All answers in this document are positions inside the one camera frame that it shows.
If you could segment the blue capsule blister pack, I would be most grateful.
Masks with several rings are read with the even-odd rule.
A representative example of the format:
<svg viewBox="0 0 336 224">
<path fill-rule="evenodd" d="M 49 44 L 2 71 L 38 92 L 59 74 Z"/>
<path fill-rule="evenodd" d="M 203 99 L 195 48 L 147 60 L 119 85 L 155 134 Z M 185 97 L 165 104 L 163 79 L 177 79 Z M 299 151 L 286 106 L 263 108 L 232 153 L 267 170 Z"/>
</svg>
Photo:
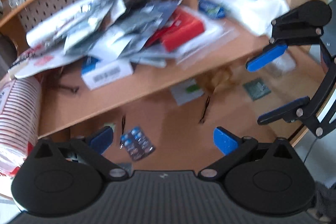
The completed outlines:
<svg viewBox="0 0 336 224">
<path fill-rule="evenodd" d="M 121 136 L 121 148 L 125 148 L 133 161 L 139 161 L 155 151 L 154 144 L 140 127 L 135 127 Z"/>
</svg>

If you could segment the black hair clip left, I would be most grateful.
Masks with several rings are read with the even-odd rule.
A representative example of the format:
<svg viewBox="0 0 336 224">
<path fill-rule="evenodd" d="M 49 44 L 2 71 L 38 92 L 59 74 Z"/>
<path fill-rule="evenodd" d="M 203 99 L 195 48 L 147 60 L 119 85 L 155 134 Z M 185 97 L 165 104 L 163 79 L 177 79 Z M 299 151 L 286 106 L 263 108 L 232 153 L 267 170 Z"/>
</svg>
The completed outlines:
<svg viewBox="0 0 336 224">
<path fill-rule="evenodd" d="M 123 135 L 125 132 L 125 125 L 126 125 L 126 115 L 123 115 L 121 120 L 120 149 L 122 149 L 123 147 Z"/>
</svg>

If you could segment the black hair clip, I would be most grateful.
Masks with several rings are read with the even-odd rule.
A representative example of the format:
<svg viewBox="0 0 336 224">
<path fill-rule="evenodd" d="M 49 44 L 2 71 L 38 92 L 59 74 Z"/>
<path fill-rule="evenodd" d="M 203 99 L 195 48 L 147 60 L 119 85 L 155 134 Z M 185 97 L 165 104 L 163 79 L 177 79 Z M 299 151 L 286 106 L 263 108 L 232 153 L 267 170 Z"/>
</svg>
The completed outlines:
<svg viewBox="0 0 336 224">
<path fill-rule="evenodd" d="M 203 112 L 202 112 L 202 117 L 199 120 L 199 124 L 204 124 L 204 122 L 206 120 L 206 114 L 207 114 L 207 109 L 208 109 L 208 107 L 210 105 L 210 100 L 211 100 L 211 96 L 208 96 L 207 99 L 206 99 L 206 102 L 205 102 L 205 106 L 204 106 Z"/>
<path fill-rule="evenodd" d="M 122 149 L 123 147 L 123 135 L 125 132 L 125 125 L 126 125 L 126 115 L 123 115 L 121 120 L 120 149 Z"/>
</svg>

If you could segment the black hair clip right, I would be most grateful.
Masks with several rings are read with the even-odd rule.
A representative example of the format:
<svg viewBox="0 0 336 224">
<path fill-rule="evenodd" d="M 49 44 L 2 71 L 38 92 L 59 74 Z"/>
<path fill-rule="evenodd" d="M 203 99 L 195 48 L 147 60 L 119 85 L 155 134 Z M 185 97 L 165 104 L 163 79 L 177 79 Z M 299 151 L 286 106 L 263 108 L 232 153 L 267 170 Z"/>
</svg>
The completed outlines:
<svg viewBox="0 0 336 224">
<path fill-rule="evenodd" d="M 207 109 L 208 109 L 208 107 L 210 105 L 210 100 L 211 100 L 211 96 L 208 96 L 207 99 L 206 99 L 206 102 L 205 102 L 205 106 L 204 106 L 203 112 L 202 112 L 202 117 L 199 120 L 199 124 L 204 124 L 204 122 L 206 120 L 206 114 L 207 114 Z"/>
</svg>

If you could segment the white plastic bag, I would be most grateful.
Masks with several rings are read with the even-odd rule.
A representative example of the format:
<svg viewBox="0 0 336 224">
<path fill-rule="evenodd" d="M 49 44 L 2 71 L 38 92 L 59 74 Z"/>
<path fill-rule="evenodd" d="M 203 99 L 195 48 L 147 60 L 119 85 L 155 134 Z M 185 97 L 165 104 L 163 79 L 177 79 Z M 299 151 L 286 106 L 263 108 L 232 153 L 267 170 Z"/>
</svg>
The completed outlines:
<svg viewBox="0 0 336 224">
<path fill-rule="evenodd" d="M 286 0 L 207 0 L 221 5 L 226 16 L 236 20 L 255 36 L 272 34 L 272 20 L 289 11 Z"/>
</svg>

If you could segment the crumpled brown wrapper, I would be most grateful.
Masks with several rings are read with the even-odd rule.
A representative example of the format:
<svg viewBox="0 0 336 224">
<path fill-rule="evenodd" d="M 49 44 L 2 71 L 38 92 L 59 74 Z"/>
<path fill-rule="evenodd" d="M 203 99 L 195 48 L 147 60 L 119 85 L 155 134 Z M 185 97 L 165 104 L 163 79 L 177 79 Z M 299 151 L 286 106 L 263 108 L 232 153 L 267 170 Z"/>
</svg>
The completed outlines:
<svg viewBox="0 0 336 224">
<path fill-rule="evenodd" d="M 222 66 L 195 76 L 196 83 L 208 95 L 233 89 L 241 84 L 235 67 Z"/>
</svg>

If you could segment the white barcode box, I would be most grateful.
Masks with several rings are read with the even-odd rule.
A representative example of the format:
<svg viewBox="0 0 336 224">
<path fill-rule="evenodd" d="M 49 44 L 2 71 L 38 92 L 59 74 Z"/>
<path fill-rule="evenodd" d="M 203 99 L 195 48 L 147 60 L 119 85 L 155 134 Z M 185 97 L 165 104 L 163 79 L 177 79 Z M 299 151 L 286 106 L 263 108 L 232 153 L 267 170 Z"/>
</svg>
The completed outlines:
<svg viewBox="0 0 336 224">
<path fill-rule="evenodd" d="M 81 78 L 89 90 L 95 90 L 134 73 L 129 60 L 100 61 L 85 57 L 81 66 Z"/>
</svg>

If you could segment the white green card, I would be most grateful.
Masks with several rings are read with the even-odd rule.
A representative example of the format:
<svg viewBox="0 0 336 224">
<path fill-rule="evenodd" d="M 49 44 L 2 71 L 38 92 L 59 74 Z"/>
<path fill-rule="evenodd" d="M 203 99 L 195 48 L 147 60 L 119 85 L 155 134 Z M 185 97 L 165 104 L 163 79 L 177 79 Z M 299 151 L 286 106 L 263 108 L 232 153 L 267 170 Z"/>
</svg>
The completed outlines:
<svg viewBox="0 0 336 224">
<path fill-rule="evenodd" d="M 191 102 L 204 94 L 195 79 L 188 79 L 172 86 L 170 92 L 178 106 Z"/>
</svg>

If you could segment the stack of paper cups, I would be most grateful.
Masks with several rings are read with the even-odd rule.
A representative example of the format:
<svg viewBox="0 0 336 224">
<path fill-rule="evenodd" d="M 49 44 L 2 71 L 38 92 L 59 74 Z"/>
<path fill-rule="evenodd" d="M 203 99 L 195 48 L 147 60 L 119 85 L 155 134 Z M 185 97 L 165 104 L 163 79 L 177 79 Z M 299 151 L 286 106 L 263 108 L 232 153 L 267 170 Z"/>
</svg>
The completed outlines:
<svg viewBox="0 0 336 224">
<path fill-rule="evenodd" d="M 41 83 L 35 77 L 1 88 L 1 175 L 15 176 L 38 141 Z"/>
</svg>

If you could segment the blue small packet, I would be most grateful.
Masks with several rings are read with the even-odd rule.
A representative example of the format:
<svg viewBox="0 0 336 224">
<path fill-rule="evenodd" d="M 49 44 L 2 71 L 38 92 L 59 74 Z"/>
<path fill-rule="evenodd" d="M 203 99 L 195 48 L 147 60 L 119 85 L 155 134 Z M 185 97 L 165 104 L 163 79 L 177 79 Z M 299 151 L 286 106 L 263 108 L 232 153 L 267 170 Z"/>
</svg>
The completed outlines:
<svg viewBox="0 0 336 224">
<path fill-rule="evenodd" d="M 198 10 L 211 19 L 223 19 L 226 17 L 224 8 L 207 0 L 198 0 Z"/>
</svg>

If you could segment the red box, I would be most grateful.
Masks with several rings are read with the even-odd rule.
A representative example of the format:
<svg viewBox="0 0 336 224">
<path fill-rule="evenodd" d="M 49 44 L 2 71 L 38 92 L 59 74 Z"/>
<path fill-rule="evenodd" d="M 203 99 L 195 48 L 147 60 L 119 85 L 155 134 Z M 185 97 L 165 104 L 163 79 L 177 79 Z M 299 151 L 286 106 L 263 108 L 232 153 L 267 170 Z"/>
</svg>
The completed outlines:
<svg viewBox="0 0 336 224">
<path fill-rule="evenodd" d="M 176 50 L 205 32 L 203 22 L 183 8 L 177 8 L 169 18 L 167 25 L 157 30 L 146 42 L 145 48 L 159 43 L 168 52 Z"/>
</svg>

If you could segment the pile of papers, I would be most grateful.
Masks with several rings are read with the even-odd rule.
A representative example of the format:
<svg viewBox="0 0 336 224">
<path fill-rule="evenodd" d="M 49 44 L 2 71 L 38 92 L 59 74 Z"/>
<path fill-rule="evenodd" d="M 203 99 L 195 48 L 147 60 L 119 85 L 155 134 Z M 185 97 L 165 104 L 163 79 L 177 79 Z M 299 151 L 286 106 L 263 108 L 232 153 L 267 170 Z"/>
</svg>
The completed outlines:
<svg viewBox="0 0 336 224">
<path fill-rule="evenodd" d="M 169 21 L 177 8 L 198 17 L 205 32 L 168 52 L 146 42 Z M 228 29 L 181 4 L 180 0 L 81 0 L 45 20 L 27 34 L 29 49 L 9 67 L 16 79 L 32 77 L 85 57 L 100 61 L 129 60 L 164 68 L 169 59 L 200 59 L 216 48 Z"/>
</svg>

